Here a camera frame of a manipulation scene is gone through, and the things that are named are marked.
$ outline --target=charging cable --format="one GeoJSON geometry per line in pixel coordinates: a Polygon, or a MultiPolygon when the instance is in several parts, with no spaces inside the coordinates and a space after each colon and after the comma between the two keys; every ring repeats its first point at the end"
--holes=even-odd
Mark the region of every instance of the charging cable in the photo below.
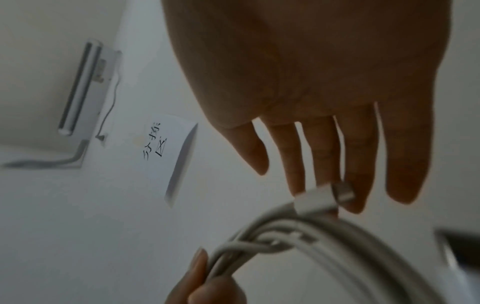
{"type": "Polygon", "coordinates": [[[299,195],[234,234],[210,256],[207,280],[232,275],[255,255],[295,248],[361,304],[441,304],[440,295],[383,242],[328,213],[355,199],[346,182],[299,195]]]}

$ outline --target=white paper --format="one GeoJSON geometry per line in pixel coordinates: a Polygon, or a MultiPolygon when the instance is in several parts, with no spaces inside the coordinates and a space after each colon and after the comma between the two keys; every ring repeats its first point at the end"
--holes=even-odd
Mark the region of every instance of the white paper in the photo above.
{"type": "Polygon", "coordinates": [[[197,123],[173,115],[152,115],[146,125],[143,164],[151,186],[171,206],[197,123]]]}

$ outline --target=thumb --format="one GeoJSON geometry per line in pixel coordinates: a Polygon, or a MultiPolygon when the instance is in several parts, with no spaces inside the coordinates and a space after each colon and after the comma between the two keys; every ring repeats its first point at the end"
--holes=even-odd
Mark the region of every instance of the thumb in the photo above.
{"type": "Polygon", "coordinates": [[[190,268],[178,284],[172,289],[165,304],[186,304],[189,295],[205,281],[207,272],[207,252],[199,248],[190,264],[190,268]]]}
{"type": "Polygon", "coordinates": [[[218,276],[195,290],[188,304],[247,304],[247,298],[231,276],[218,276]]]}

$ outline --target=white wall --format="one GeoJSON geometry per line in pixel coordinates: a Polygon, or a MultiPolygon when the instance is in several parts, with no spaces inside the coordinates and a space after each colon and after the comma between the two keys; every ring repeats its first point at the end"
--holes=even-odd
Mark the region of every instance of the white wall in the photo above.
{"type": "Polygon", "coordinates": [[[57,133],[88,38],[114,43],[126,0],[1,0],[0,143],[68,151],[57,133]]]}
{"type": "MultiPolygon", "coordinates": [[[[433,227],[480,232],[479,11],[475,0],[454,5],[437,82],[433,165],[418,202],[401,206],[385,195],[382,142],[365,213],[344,214],[432,283],[438,261],[433,227]]],[[[162,302],[198,246],[213,250],[259,212],[289,199],[279,155],[261,125],[271,159],[265,177],[257,177],[208,125],[175,61],[157,0],[131,1],[117,46],[124,53],[124,81],[106,147],[92,142],[80,171],[0,172],[0,302],[162,302]],[[173,209],[131,165],[139,155],[134,138],[155,112],[199,121],[173,209]]],[[[307,149],[304,159],[313,186],[307,149]]],[[[258,258],[237,278],[250,303],[350,302],[294,252],[258,258]]]]}

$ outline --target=palm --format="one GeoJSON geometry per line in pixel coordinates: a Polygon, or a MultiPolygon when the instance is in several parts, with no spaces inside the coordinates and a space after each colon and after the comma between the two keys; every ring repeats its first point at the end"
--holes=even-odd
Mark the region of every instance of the palm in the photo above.
{"type": "Polygon", "coordinates": [[[292,194],[305,171],[294,122],[310,144],[317,184],[345,180],[360,212],[385,130],[387,191],[411,202],[426,176],[433,85],[447,43],[447,1],[164,0],[178,59],[206,116],[260,174],[260,117],[276,142],[292,194]]]}

